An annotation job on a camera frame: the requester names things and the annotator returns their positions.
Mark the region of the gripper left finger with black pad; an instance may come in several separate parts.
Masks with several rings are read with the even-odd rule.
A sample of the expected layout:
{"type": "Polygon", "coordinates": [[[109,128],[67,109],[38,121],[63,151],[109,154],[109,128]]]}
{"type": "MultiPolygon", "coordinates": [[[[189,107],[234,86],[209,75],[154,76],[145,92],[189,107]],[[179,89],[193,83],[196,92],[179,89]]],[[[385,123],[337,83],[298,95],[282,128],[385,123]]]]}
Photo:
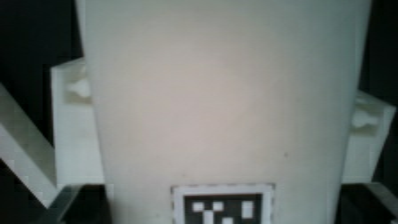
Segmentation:
{"type": "Polygon", "coordinates": [[[35,224],[113,224],[106,185],[68,185],[35,224]]]}

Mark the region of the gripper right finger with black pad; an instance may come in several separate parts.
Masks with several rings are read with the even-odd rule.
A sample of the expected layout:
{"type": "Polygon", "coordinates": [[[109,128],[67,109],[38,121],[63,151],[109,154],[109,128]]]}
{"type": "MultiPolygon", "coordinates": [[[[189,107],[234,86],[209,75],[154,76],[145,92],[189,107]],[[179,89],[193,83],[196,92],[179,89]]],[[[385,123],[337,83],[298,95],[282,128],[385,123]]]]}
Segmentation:
{"type": "Polygon", "coordinates": [[[344,185],[335,224],[398,224],[398,197],[379,182],[344,185]]]}

